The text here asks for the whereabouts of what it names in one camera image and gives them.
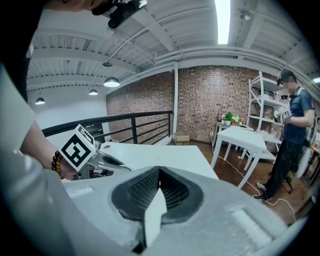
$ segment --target cardboard box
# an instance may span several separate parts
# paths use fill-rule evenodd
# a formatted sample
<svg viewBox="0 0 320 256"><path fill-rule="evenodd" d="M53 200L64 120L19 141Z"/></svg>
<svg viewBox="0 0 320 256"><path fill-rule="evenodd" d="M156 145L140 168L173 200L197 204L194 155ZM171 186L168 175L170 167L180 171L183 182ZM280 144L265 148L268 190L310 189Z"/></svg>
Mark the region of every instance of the cardboard box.
<svg viewBox="0 0 320 256"><path fill-rule="evenodd" d="M189 145L190 136L186 132L175 132L173 135L173 141L177 146Z"/></svg>

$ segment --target white shelving unit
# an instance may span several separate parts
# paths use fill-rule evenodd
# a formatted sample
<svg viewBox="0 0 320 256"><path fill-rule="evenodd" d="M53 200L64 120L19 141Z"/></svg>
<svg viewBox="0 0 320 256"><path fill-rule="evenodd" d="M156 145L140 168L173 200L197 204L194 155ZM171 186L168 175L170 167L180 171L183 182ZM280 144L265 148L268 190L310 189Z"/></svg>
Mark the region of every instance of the white shelving unit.
<svg viewBox="0 0 320 256"><path fill-rule="evenodd" d="M255 93L252 91L252 87L254 88L259 88L261 90L261 95L255 95ZM274 100L274 99L269 99L269 98L265 98L265 94L264 91L268 90L271 92L274 92L277 89L277 82L273 81L271 79L265 78L262 75L262 72L259 71L259 76L256 77L253 80L249 80L249 110L248 110L248 117L247 117L247 121L246 121L246 125L248 126L250 119L257 119L259 120L258 123L258 128L256 130L257 133L260 132L261 130L261 124L262 122L268 122L271 123L273 125L277 125L277 126L283 126L282 123L279 122L275 122L274 120L270 119L270 118L265 118L263 117L264 114L264 107L265 106L269 106L269 107L273 107L275 108L279 108L279 107L286 107L287 105L285 103L282 103L280 101ZM257 103L260 106L260 115L259 116L255 116L251 114L251 105L252 103ZM275 143L277 150L279 151L279 147L278 144L281 144L282 141L274 138L273 135L269 135L269 136L263 136L263 139L265 142L270 142L270 143ZM271 154L269 151L264 152L262 154L262 159L270 159L270 160L274 160L275 156L273 154Z"/></svg>

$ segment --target white cable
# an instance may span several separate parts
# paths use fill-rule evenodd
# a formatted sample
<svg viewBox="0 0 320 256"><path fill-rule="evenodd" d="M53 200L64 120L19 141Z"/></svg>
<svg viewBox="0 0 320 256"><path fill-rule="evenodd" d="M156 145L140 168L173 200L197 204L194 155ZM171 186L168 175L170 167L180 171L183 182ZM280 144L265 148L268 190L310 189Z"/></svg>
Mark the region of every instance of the white cable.
<svg viewBox="0 0 320 256"><path fill-rule="evenodd" d="M211 145L212 145L212 153L213 153L213 152L214 152L214 146L213 146L213 143L212 143L212 138L211 138ZM227 162L229 165L231 165L231 166L233 167L233 169L235 169L235 170L244 178L243 174L242 174L240 171L238 171L237 168L235 168L229 161L226 161L226 162ZM256 189L253 185L251 185L248 181L246 181L246 183L248 183L251 187L253 187L253 188L258 192L259 195L261 195L258 189ZM272 203L270 203L270 202L266 202L266 203L269 204L269 205L271 205L271 206L275 206L279 201L285 201L285 202L289 205L289 207L291 208L292 213L293 213L294 222L296 222L295 211L294 211L294 209L291 207L290 203L289 203L287 200L284 200L284 199L281 199L281 198L280 198L280 199L278 199L274 204L272 204Z"/></svg>

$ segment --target blue t-shirt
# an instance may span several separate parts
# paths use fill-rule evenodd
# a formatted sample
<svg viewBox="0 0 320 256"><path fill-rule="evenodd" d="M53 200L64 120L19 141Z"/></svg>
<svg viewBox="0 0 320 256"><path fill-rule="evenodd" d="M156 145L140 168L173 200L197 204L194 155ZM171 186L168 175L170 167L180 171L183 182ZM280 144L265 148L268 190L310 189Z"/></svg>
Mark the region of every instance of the blue t-shirt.
<svg viewBox="0 0 320 256"><path fill-rule="evenodd" d="M312 98L309 92L305 89L300 91L296 90L290 101L290 110L292 117L301 118L304 117L305 110L312 110ZM296 144L302 144L306 136L307 129L305 127L299 127L294 124L288 123L284 126L283 138L286 141Z"/></svg>

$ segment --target white ceiling beam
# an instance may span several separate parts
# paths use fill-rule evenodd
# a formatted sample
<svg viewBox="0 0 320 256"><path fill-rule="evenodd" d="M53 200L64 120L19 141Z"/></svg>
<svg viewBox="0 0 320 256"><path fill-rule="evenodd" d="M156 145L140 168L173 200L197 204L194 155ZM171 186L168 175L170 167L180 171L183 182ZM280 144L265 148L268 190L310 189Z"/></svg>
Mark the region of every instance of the white ceiling beam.
<svg viewBox="0 0 320 256"><path fill-rule="evenodd" d="M180 12L176 12L174 14L168 15L166 17L163 17L159 20L156 20L156 23L164 23L167 20L174 20L177 19L179 17L184 17L184 16L191 16L195 13L198 12L204 12L204 11L210 11L212 10L212 7L202 7L202 8L193 8L193 9L189 9L189 10L184 10L184 11L180 11ZM113 57L114 55L116 55L123 47L126 46L126 44L129 44L132 40L134 40L135 38L137 38L138 36L142 35L144 32L148 31L148 27L144 27L143 29L139 30L138 32L136 32L135 34L133 34L132 36L130 36L125 42L123 42L117 49L115 49L115 51L110 55L111 57Z"/></svg>
<svg viewBox="0 0 320 256"><path fill-rule="evenodd" d="M168 33L145 9L138 11L132 17L142 26L146 27L169 52L177 49L174 41L171 39Z"/></svg>
<svg viewBox="0 0 320 256"><path fill-rule="evenodd" d="M310 55L312 55L312 53L308 49L306 40L303 39L290 50L288 50L284 55L282 55L281 59L287 63L295 64L309 57Z"/></svg>
<svg viewBox="0 0 320 256"><path fill-rule="evenodd" d="M74 59L79 61L95 61L102 64L108 61L109 56L91 51L64 48L45 48L35 49L33 51L32 61L52 58L59 58L62 60ZM110 63L119 68L125 69L130 73L138 73L138 68L135 65L132 65L120 59L113 57L111 58Z"/></svg>
<svg viewBox="0 0 320 256"><path fill-rule="evenodd" d="M55 33L53 35L90 35L84 38L94 41L109 39L114 33L107 29L109 20L103 15L94 16L89 10L70 12L44 9L35 34L43 34L48 30L48 33Z"/></svg>
<svg viewBox="0 0 320 256"><path fill-rule="evenodd" d="M257 3L256 10L258 12L263 12L264 10L266 10L266 7L264 6L263 1L259 0L259 2ZM261 31L261 27L264 23L264 16L258 12L255 13L255 15L252 19L251 27L250 27L249 32L246 36L246 39L243 43L243 48L250 49L252 44L254 43L257 35Z"/></svg>
<svg viewBox="0 0 320 256"><path fill-rule="evenodd" d="M28 87L37 87L41 85L44 86L52 86L53 84L63 84L66 82L79 82L79 83L89 83L89 84L102 84L106 78L104 77L96 77L93 83L92 75L76 75L76 74L67 74L67 75L48 75L42 77L29 78L26 80Z"/></svg>
<svg viewBox="0 0 320 256"><path fill-rule="evenodd" d="M250 58L250 60L234 59L231 57L199 58L200 57L199 53L201 53L199 52L199 50L209 50L210 48L213 50L214 49L223 50L223 52L220 52L220 53L219 51L214 50L215 54L230 55L230 56L241 54L242 56L245 56L245 58ZM178 66L180 69L194 67L194 66L205 66L205 65L218 65L218 66L226 65L226 66L236 66L236 67L244 67L248 69L260 70L262 72L265 72L274 76L278 76L280 70L283 67L288 67L296 74L298 79L304 84L305 88L309 91L311 96L316 101L320 102L319 93L317 93L318 89L315 88L313 85L311 85L310 77L307 77L305 73L297 69L295 66L290 65L285 61L283 61L282 59L272 56L270 54L259 52L257 50L244 49L241 47L231 47L231 46L224 46L224 47L199 46L199 47L192 47L188 49L182 49L181 51L186 52L184 53L186 56L190 54L194 54L194 56L192 56L192 59L187 59L187 60L178 62ZM141 69L139 74L132 75L131 77L126 76L123 80L120 81L120 87L133 83L145 77L149 77L155 74L173 70L174 62L170 62L170 61L175 59L177 56L171 56L171 55L178 55L178 54L180 54L179 51L176 51L176 52L170 52L168 54L164 54L163 56L160 56L160 58L164 56L166 58L162 59L161 61L158 61L158 64L165 63L166 61L167 63L157 65L155 67L146 67L144 69Z"/></svg>

